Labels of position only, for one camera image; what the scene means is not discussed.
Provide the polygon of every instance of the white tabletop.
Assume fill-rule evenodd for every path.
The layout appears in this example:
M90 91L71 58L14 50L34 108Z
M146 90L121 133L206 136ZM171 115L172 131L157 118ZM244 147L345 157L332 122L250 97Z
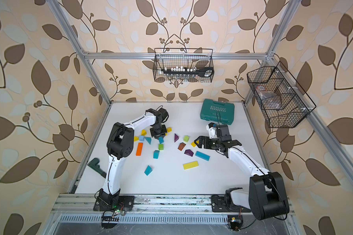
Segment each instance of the white tabletop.
M248 154L263 165L242 103L234 104L234 122L229 125L231 137L241 142ZM166 127L172 128L172 132L164 138L165 149L160 151L158 159L154 159L153 152L158 149L159 141L152 138L151 145L145 141L141 156L136 156L139 141L134 143L134 150L127 157L120 179L121 194L224 194L229 188L248 188L249 178L245 177L231 160L214 150L191 146L192 141L198 136L209 136L206 125L212 121L200 119L202 103L114 103L89 161L95 157L99 158L101 169L107 172L106 143L113 124L134 120L143 115L145 110L156 109L160 105L163 105L170 116L165 122ZM149 129L150 127L145 129L148 137L150 137ZM141 130L135 132L135 136L140 133ZM175 143L174 134L179 136L179 140ZM183 151L179 151L179 143L183 142L185 135L190 139ZM184 154L186 149L193 151L193 157ZM209 155L209 161L196 157L196 151ZM199 166L184 170L183 164L193 161L198 161ZM144 171L148 165L153 171L146 176ZM97 172L86 167L76 193L95 193L102 187L104 181L105 179Z

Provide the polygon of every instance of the purple block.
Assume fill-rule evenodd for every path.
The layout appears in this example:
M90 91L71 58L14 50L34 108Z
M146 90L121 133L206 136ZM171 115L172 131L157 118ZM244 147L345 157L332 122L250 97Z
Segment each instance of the purple block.
M188 156L192 157L193 156L193 152L189 149L187 149L186 151L184 151L184 154L187 154Z

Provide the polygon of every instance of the wooden block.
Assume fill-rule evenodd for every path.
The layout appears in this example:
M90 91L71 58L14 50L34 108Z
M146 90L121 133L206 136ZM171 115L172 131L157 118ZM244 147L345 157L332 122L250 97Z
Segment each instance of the wooden block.
M136 156L141 156L142 150L143 150L143 143L139 143L137 146Z
M193 167L198 167L198 166L199 166L198 161L194 161L194 162L183 164L183 168L185 170L193 168Z

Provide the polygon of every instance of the floor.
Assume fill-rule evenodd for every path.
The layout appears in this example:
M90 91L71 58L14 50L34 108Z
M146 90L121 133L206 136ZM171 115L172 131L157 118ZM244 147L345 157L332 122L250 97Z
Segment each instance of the floor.
M208 136L206 125L211 121L200 119L202 103L114 103L99 135L90 160L100 159L100 167L107 172L107 139L114 123L125 123L141 116L146 109L156 109L163 105L169 113L166 127L172 132L165 137L165 150L158 159L153 159L154 150L158 149L158 140L152 138L149 145L144 142L141 156L136 156L139 141L134 143L134 151L127 157L120 180L121 194L224 194L226 189L234 187L248 188L248 177L233 162L213 150L193 148L191 142L200 135ZM149 127L145 129L150 137ZM235 103L235 117L229 126L232 139L242 143L245 150L258 163L263 165L254 136L245 115L242 103ZM174 134L179 140L174 143ZM178 150L183 137L190 140L183 151ZM209 161L184 154L186 149L194 153L200 151L210 156ZM199 166L184 170L183 164L198 161ZM147 166L153 171L146 176ZM75 193L95 193L104 184L104 178L90 167L86 167Z

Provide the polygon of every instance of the orange block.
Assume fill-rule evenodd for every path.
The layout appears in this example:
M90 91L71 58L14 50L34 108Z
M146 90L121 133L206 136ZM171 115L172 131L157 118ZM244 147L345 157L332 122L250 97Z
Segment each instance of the orange block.
M136 156L141 156L142 150L143 150L143 143L139 143L137 146Z

